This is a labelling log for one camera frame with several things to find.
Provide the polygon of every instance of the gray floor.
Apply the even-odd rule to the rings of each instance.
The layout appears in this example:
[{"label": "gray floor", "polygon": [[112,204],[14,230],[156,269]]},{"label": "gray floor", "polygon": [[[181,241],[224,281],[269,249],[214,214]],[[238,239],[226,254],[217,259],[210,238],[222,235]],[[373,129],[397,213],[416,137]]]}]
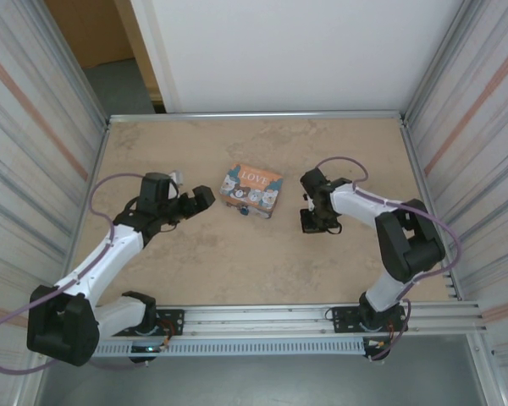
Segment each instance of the gray floor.
[{"label": "gray floor", "polygon": [[484,404],[464,337],[404,337],[384,365],[359,356],[157,359],[127,371],[56,365],[40,405]]},{"label": "gray floor", "polygon": [[154,114],[135,59],[105,63],[83,72],[107,114]]}]

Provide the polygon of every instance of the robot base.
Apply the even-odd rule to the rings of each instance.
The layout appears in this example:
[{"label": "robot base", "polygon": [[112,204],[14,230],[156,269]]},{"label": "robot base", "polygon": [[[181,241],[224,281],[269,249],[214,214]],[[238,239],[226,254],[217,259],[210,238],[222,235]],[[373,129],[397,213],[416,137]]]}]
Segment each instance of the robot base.
[{"label": "robot base", "polygon": [[169,329],[169,325],[173,326],[172,336],[183,335],[183,325],[185,319],[185,311],[182,309],[157,309],[156,310],[156,326],[149,332],[138,332],[135,327],[124,329],[122,332],[115,334],[115,337],[132,337],[132,336],[143,336],[143,337],[166,337],[168,332],[164,331],[163,326],[166,326],[166,330]]},{"label": "robot base", "polygon": [[370,330],[363,325],[359,309],[358,306],[331,308],[334,331],[362,333],[390,332],[389,326],[393,326],[394,332],[399,332],[403,327],[403,322],[405,320],[405,309],[403,306],[397,305],[392,308],[392,311],[385,315],[386,322],[376,330]]}]

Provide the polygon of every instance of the colorful box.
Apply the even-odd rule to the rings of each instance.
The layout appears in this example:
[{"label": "colorful box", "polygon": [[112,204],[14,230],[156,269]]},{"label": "colorful box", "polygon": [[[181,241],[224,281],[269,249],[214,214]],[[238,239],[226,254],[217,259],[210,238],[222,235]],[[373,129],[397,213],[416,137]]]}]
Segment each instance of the colorful box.
[{"label": "colorful box", "polygon": [[279,198],[282,180],[277,173],[235,163],[226,174],[220,194],[227,206],[236,207],[245,216],[253,213],[270,218]]}]

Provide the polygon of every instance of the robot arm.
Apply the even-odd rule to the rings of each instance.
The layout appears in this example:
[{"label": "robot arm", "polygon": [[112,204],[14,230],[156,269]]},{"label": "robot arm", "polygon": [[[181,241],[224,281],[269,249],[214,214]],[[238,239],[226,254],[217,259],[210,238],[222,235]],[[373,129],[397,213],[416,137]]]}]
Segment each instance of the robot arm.
[{"label": "robot arm", "polygon": [[[183,219],[206,210],[213,202],[207,186],[193,189],[194,197],[179,195],[180,173],[148,173],[141,181],[140,195],[132,199],[114,221],[111,233],[68,276],[55,286],[38,287],[30,301],[77,280],[54,299],[30,310],[27,347],[72,365],[83,365],[92,356],[100,338],[110,337],[127,327],[149,332],[156,325],[156,300],[127,292],[111,304],[97,307],[108,284],[138,255],[164,225],[176,227]],[[110,244],[87,275],[81,273]]]},{"label": "robot arm", "polygon": [[331,230],[340,233],[342,226],[337,217],[341,215],[354,217],[376,229],[384,269],[378,281],[360,297],[359,313],[367,330],[379,329],[395,311],[400,295],[413,283],[413,278],[429,271],[445,257],[444,246],[429,220],[387,203],[422,211],[426,211],[425,205],[420,200],[405,203],[386,200],[360,188],[354,189],[352,182],[345,178],[330,182],[318,168],[305,173],[301,184],[309,206],[301,210],[303,233],[332,233]]}]

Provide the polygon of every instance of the metal frame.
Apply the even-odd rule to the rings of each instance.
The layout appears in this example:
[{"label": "metal frame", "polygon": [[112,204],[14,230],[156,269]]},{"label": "metal frame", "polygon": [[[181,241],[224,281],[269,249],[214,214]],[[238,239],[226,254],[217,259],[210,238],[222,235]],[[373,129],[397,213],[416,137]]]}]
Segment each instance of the metal frame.
[{"label": "metal frame", "polygon": [[[241,120],[241,119],[314,119],[314,118],[396,118],[400,123],[400,131],[409,156],[412,171],[417,181],[417,187],[426,206],[430,211],[433,204],[425,183],[425,178],[417,161],[417,155],[411,142],[408,128],[403,124],[400,115],[396,111],[383,112],[253,112],[253,113],[199,113],[199,114],[167,114],[167,115],[131,115],[112,116],[110,125],[113,123],[134,121],[192,121],[192,120]],[[91,181],[97,177],[102,162],[103,149],[99,154]],[[78,240],[80,228],[75,235]],[[460,287],[453,277],[450,287],[456,288],[459,295]],[[325,320],[325,310],[336,304],[298,304],[298,305],[275,305],[275,306],[176,306],[185,309],[184,335],[176,337],[174,345],[182,346],[195,343],[198,346],[204,343],[236,343],[236,340],[248,339],[249,343],[266,343],[267,340],[295,340],[296,343],[322,343],[328,339],[336,339],[339,345],[350,343],[359,337],[373,337],[376,334],[335,334],[333,324]],[[480,309],[475,302],[464,300],[451,300],[445,302],[418,302],[412,304],[410,330],[406,335],[466,335],[471,345],[471,354],[477,367],[478,377],[482,385],[484,396],[488,405],[506,404],[502,399],[503,381],[498,374],[496,366],[489,358],[486,350],[484,333],[486,332]],[[145,337],[113,337],[102,341],[95,356],[134,356],[131,352],[131,344],[149,343]],[[326,354],[335,354],[327,350]],[[188,351],[180,353],[184,356],[192,355]],[[294,354],[306,354],[296,351]],[[225,351],[210,355],[226,355]]]},{"label": "metal frame", "polygon": [[[155,355],[363,355],[364,337],[387,334],[335,333],[333,322],[325,318],[326,311],[332,307],[355,305],[180,306],[185,310],[183,335],[171,340],[167,351]],[[413,304],[408,326],[406,334],[416,336],[485,332],[480,309],[473,302],[417,302]],[[151,347],[158,346],[161,341],[161,337],[137,335],[111,337],[99,343],[94,357],[142,357],[146,354],[132,353],[133,345]]]},{"label": "metal frame", "polygon": [[[89,203],[89,196],[91,194],[91,190],[94,187],[94,184],[97,181],[97,175],[100,170],[100,166],[102,165],[103,161],[103,154],[105,152],[105,147],[108,143],[109,139],[109,127],[105,131],[102,139],[102,143],[100,144],[100,148],[98,149],[97,155],[96,155],[96,162],[94,165],[94,169],[92,170],[88,185],[86,188],[86,194],[85,198],[83,199],[83,205],[81,207],[81,213],[80,213],[80,219],[79,223],[77,224],[77,227],[74,230],[74,239],[72,241],[72,244],[69,248],[68,254],[66,255],[63,271],[62,271],[62,277],[67,275],[69,273],[70,267],[72,266],[72,263],[75,259],[75,254],[77,252],[77,249],[79,247],[79,241],[80,241],[80,234],[83,228],[83,225],[85,224],[85,218],[88,214],[88,203]],[[26,368],[35,368],[39,365],[42,365],[44,363],[48,362],[48,358],[36,353],[30,353],[27,360],[27,366]],[[39,388],[41,387],[41,380],[43,377],[43,371],[26,375],[26,376],[20,376],[19,377],[19,390],[15,394],[15,402],[14,404],[35,404],[36,403],[36,397],[39,392]]]},{"label": "metal frame", "polygon": [[215,121],[246,119],[329,119],[329,118],[400,118],[398,110],[350,110],[327,112],[185,112],[170,114],[114,114],[109,122]]},{"label": "metal frame", "polygon": [[467,33],[471,21],[474,19],[477,11],[480,10],[486,0],[463,0],[463,3],[457,10],[457,14],[451,22],[450,28],[446,32],[439,49],[435,53],[429,67],[418,85],[414,96],[412,97],[403,117],[405,124],[413,122],[423,105],[428,99],[428,95],[435,86],[437,80],[442,74],[444,67],[448,63],[450,50],[455,49],[461,43],[461,39]]},{"label": "metal frame", "polygon": [[[408,160],[410,161],[412,172],[414,173],[414,179],[416,180],[417,189],[420,192],[420,196],[422,197],[423,203],[427,207],[427,210],[438,217],[437,211],[434,208],[433,199],[431,198],[431,194],[429,193],[429,189],[427,186],[427,180],[425,179],[424,172],[420,167],[420,163],[417,159],[416,147],[412,143],[410,131],[403,122],[400,122],[400,133],[403,137],[403,142],[405,143],[406,154],[408,155]],[[444,249],[446,252],[451,252],[449,250],[450,241],[448,240],[448,235],[443,233],[441,228],[435,225],[439,235],[442,239],[442,243],[444,244]],[[442,265],[447,266],[450,263],[448,257],[442,260]],[[459,279],[455,277],[454,270],[452,269],[450,272],[447,272],[446,277],[451,280],[451,288],[453,288],[453,295],[457,300],[462,300],[462,289]]]}]

